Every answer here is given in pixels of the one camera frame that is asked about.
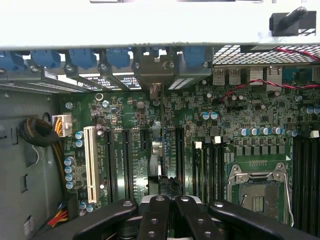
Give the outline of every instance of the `white pci slot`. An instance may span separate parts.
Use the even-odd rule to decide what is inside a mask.
[[[96,128],[86,126],[84,133],[85,169],[88,190],[88,202],[97,203],[100,197]]]

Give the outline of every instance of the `white power connector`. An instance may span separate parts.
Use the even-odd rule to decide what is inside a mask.
[[[62,135],[59,137],[66,137],[72,135],[72,117],[71,114],[67,115],[54,115],[52,116],[52,122],[54,123],[56,119],[60,118],[62,120]]]

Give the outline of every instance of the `metal mesh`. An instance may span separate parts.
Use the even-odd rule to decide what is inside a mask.
[[[280,46],[279,48],[306,51],[320,57],[320,45]],[[213,58],[214,65],[303,64],[313,61],[310,57],[299,53],[286,53],[275,50],[242,53],[240,52],[240,45],[225,45],[214,54]]]

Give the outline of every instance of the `metal chassis wall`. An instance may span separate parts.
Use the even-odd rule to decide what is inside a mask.
[[[62,199],[52,149],[43,148],[43,160],[26,167],[30,160],[26,158],[34,155],[25,154],[28,143],[17,137],[21,120],[29,116],[42,118],[45,112],[56,113],[51,97],[47,95],[0,90],[0,133],[3,137],[0,139],[1,240],[29,239]],[[23,190],[24,183],[21,182],[25,175],[27,190]]]

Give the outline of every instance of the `black pcie slot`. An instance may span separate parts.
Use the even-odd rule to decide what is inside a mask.
[[[122,130],[125,198],[134,199],[132,137],[129,129]]]
[[[185,132],[183,127],[175,128],[176,177],[185,185]]]
[[[140,145],[141,145],[141,151],[149,150],[149,130],[148,129],[140,129]]]
[[[105,158],[106,158],[106,179],[108,203],[118,200],[118,181],[115,157],[115,138],[112,130],[107,130],[104,134]]]

